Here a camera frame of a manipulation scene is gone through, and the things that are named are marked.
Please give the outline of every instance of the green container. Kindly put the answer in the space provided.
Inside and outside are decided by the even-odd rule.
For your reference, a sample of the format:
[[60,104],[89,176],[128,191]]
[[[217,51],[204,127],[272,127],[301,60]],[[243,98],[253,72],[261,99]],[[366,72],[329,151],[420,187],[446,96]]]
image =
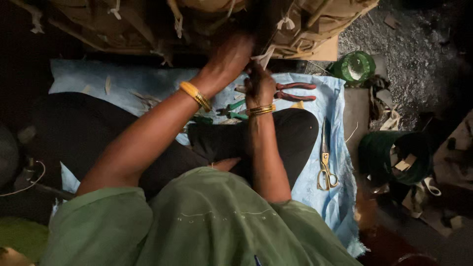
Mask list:
[[[402,158],[410,153],[417,157],[414,164],[405,172],[395,176],[391,170],[389,152],[395,144]],[[406,185],[421,182],[432,168],[432,153],[425,136],[406,131],[376,131],[364,136],[358,146],[359,168],[361,173],[371,175],[374,186],[389,181]]]
[[357,84],[369,79],[375,73],[375,69],[375,61],[369,54],[355,51],[335,62],[330,72],[349,84]]

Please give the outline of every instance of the gold scissors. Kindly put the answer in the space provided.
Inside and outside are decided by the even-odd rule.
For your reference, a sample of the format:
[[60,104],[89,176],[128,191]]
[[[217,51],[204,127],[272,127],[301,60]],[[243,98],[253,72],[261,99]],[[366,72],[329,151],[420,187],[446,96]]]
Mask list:
[[[325,134],[325,124],[328,123],[327,117],[324,118],[324,123],[322,124],[322,145],[320,147],[320,171],[317,175],[317,188],[322,189],[324,191],[328,191],[330,188],[334,188],[338,185],[338,177],[336,174],[332,174],[330,172],[330,169],[328,168],[328,158],[330,155],[330,149],[327,145],[327,141],[330,141],[330,135],[329,137],[326,136]],[[320,185],[320,174],[323,174],[323,177],[325,176],[325,188],[323,188]],[[330,177],[334,176],[335,177],[335,184],[332,184],[330,182]]]

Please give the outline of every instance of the green shirt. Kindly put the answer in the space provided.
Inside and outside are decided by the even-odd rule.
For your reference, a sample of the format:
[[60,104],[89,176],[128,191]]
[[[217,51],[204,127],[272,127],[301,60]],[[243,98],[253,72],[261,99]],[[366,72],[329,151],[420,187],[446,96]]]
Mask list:
[[148,203],[137,187],[79,196],[50,230],[40,265],[360,265],[314,209],[270,204],[241,177],[209,167]]

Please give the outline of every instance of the yellow bangle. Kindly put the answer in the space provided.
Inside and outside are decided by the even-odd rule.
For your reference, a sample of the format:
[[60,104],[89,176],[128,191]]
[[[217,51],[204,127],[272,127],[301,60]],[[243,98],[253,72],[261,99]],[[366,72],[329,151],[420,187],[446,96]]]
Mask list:
[[202,107],[204,107],[205,112],[210,112],[212,106],[210,101],[190,82],[183,81],[180,84],[180,89],[189,94],[194,100]]
[[272,112],[276,110],[276,106],[275,105],[266,105],[266,106],[260,106],[260,107],[256,107],[256,108],[251,108],[248,110],[247,114],[249,116],[252,116],[252,115],[262,115],[262,114],[265,114],[265,113],[269,113],[269,112]]

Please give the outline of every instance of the pliers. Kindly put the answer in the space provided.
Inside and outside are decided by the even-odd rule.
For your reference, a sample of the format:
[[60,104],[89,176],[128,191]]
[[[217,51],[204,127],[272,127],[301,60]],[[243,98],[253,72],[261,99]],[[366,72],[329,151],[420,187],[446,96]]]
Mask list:
[[289,84],[280,84],[276,83],[276,92],[274,94],[275,99],[283,99],[291,102],[299,102],[299,101],[314,101],[316,99],[315,96],[297,96],[292,95],[289,93],[282,92],[283,89],[315,89],[317,86],[315,84],[304,83],[304,82],[294,82]]
[[217,112],[219,116],[224,116],[226,115],[228,118],[238,118],[240,120],[248,120],[248,116],[247,115],[244,115],[244,114],[239,114],[239,113],[235,113],[235,112],[231,112],[232,110],[234,109],[237,109],[238,107],[240,107],[241,105],[243,105],[245,103],[245,99],[241,100],[241,101],[238,101],[234,104],[229,104],[227,105],[227,108],[224,108],[224,109],[218,109]]

